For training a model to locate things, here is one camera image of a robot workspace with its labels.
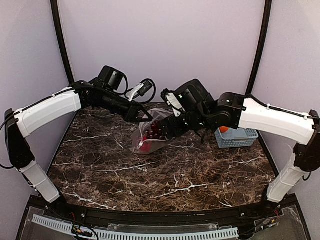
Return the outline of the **dark purple grapes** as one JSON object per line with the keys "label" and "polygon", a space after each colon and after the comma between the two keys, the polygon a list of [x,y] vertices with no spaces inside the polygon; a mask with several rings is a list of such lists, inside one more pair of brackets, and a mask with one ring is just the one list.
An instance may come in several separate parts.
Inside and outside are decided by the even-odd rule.
{"label": "dark purple grapes", "polygon": [[153,122],[143,131],[143,140],[165,140],[159,121]]}

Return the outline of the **clear zip top bag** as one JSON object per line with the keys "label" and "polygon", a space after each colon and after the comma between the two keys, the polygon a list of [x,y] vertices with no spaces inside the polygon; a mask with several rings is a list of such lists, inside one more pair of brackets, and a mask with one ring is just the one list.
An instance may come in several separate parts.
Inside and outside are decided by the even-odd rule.
{"label": "clear zip top bag", "polygon": [[135,154],[142,154],[138,147],[140,142],[155,142],[156,143],[155,151],[165,147],[169,142],[166,139],[165,140],[158,140],[158,139],[143,140],[144,130],[146,130],[147,127],[150,127],[153,122],[163,120],[164,118],[169,117],[172,114],[172,112],[159,107],[152,108],[151,110],[148,110],[148,112],[153,116],[153,120],[151,122],[139,123],[138,128],[134,131],[131,137],[130,151]]}

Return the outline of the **red apple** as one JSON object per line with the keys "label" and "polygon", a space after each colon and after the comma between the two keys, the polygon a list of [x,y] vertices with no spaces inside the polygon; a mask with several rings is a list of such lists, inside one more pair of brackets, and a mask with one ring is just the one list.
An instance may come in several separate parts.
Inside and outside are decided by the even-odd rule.
{"label": "red apple", "polygon": [[139,151],[142,154],[151,154],[156,150],[156,143],[153,141],[143,142]]}

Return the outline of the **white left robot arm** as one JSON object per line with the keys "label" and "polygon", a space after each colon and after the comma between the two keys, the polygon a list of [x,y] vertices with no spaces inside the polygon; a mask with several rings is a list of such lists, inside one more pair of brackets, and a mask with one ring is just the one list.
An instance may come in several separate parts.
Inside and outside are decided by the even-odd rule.
{"label": "white left robot arm", "polygon": [[88,107],[108,110],[129,123],[152,120],[144,104],[103,89],[94,80],[75,82],[36,103],[4,113],[1,129],[10,168],[21,173],[49,204],[62,197],[47,175],[49,164],[72,117]]}

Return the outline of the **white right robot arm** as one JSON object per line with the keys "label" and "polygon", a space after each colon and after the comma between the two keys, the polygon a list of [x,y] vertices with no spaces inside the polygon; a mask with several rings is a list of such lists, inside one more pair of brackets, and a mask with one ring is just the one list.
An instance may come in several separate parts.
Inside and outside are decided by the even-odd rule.
{"label": "white right robot arm", "polygon": [[281,202],[307,173],[320,168],[320,117],[316,111],[291,111],[230,92],[216,102],[210,95],[206,97],[187,105],[181,96],[174,97],[182,112],[160,121],[166,140],[188,131],[216,131],[219,127],[258,130],[272,157],[288,157],[276,160],[282,170],[266,189],[265,198],[270,203]]}

